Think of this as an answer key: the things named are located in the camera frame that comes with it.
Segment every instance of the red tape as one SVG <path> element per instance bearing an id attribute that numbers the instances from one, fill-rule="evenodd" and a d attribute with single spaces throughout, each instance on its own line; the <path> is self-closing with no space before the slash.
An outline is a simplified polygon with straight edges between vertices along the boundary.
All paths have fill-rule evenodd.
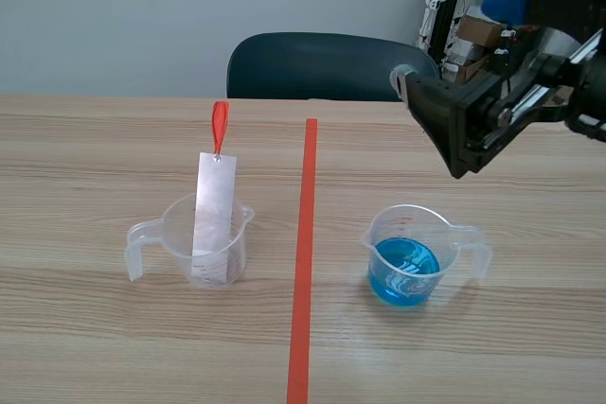
<path id="1" fill-rule="evenodd" d="M 217 101 L 212 107 L 212 139 L 215 142 L 215 154 L 221 153 L 225 132 L 229 120 L 229 102 Z"/>
<path id="2" fill-rule="evenodd" d="M 291 357 L 288 365 L 287 404 L 307 404 L 310 380 L 310 324 L 312 317 L 313 206 L 318 120 L 308 118 L 305 129 L 299 230 L 294 268 Z"/>

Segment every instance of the blue liquid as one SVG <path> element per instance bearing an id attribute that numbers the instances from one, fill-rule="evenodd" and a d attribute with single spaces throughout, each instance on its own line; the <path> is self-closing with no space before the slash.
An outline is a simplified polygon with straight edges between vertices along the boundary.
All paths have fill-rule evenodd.
<path id="1" fill-rule="evenodd" d="M 369 275 L 370 286 L 386 302 L 393 305 L 411 307 L 424 302 L 439 281 L 439 278 L 425 278 L 424 274 L 439 272 L 439 264 L 436 257 L 422 243 L 410 238 L 388 238 L 376 245 L 379 254 L 394 267 L 412 274 L 420 275 L 419 278 L 395 276 L 393 271 L 386 276 Z M 393 281 L 391 288 L 386 286 L 386 281 L 397 279 L 398 287 L 402 293 L 395 292 Z"/>

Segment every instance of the clear plastic cup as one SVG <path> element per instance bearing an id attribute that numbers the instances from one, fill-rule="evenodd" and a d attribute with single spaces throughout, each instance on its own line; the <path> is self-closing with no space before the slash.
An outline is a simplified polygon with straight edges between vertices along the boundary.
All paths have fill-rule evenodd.
<path id="1" fill-rule="evenodd" d="M 234 199 L 229 244 L 219 251 L 192 256 L 196 195 L 175 202 L 160 220 L 133 226 L 126 236 L 126 265 L 131 281 L 143 275 L 141 250 L 160 243 L 175 259 L 191 284 L 200 288 L 217 288 L 234 282 L 244 270 L 246 224 L 255 211 Z"/>
<path id="2" fill-rule="evenodd" d="M 370 249 L 368 279 L 388 303 L 411 307 L 429 298 L 461 253 L 472 254 L 471 277 L 484 277 L 492 250 L 481 229 L 456 226 L 417 205 L 385 208 L 363 237 Z"/>

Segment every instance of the red tag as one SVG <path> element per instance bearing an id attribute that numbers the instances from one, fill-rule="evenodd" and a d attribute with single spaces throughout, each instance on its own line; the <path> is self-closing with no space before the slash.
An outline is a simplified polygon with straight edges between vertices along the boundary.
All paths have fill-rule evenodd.
<path id="1" fill-rule="evenodd" d="M 215 154 L 221 153 L 221 146 L 227 130 L 229 102 L 217 101 L 212 108 L 212 138 L 215 141 Z"/>

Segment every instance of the chair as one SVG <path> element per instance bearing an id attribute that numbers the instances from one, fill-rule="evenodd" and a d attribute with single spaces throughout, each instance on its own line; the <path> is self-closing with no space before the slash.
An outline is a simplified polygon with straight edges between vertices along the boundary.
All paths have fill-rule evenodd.
<path id="1" fill-rule="evenodd" d="M 263 33 L 234 50 L 227 97 L 399 101 L 389 81 L 399 64 L 439 78 L 436 63 L 408 44 L 333 33 Z"/>

